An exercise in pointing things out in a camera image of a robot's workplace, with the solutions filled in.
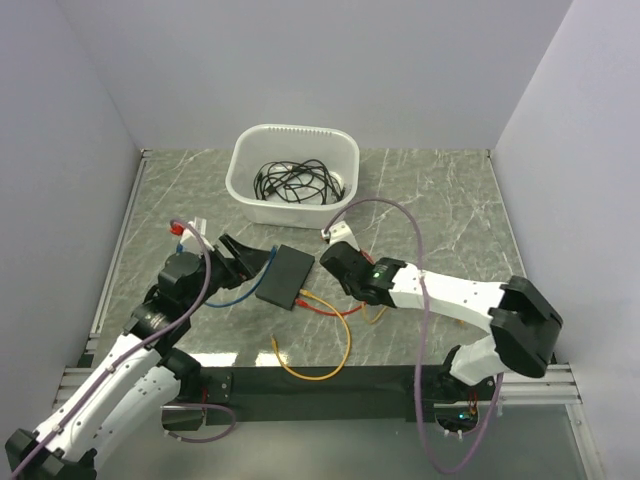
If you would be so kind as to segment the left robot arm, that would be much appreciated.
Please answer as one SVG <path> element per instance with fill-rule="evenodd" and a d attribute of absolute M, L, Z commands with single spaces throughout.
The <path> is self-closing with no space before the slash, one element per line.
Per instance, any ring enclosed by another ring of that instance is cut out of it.
<path fill-rule="evenodd" d="M 229 251 L 198 239 L 200 252 L 169 256 L 156 283 L 98 367 L 34 430 L 16 430 L 5 444 L 14 479 L 94 479 L 108 447 L 154 408 L 193 400 L 203 408 L 201 365 L 176 343 L 191 315 L 220 289 L 261 280 L 275 252 L 221 236 Z"/>

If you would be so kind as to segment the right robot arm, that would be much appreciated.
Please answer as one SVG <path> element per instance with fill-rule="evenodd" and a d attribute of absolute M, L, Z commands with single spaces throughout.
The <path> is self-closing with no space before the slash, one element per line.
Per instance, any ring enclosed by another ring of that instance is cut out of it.
<path fill-rule="evenodd" d="M 452 399 L 465 397 L 482 380 L 506 371 L 534 379 L 546 374 L 563 320 L 527 278 L 484 282 L 421 270 L 387 257 L 372 263 L 344 241 L 330 246 L 320 264 L 358 301 L 427 310 L 486 333 L 449 356 L 439 378 L 441 390 Z"/>

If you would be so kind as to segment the black network switch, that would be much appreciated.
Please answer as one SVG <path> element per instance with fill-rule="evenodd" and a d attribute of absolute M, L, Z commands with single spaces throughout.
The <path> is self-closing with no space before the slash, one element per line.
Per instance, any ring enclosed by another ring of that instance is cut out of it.
<path fill-rule="evenodd" d="M 280 246 L 255 296 L 262 301 L 291 311 L 314 262 L 315 257 L 308 253 L 286 245 Z"/>

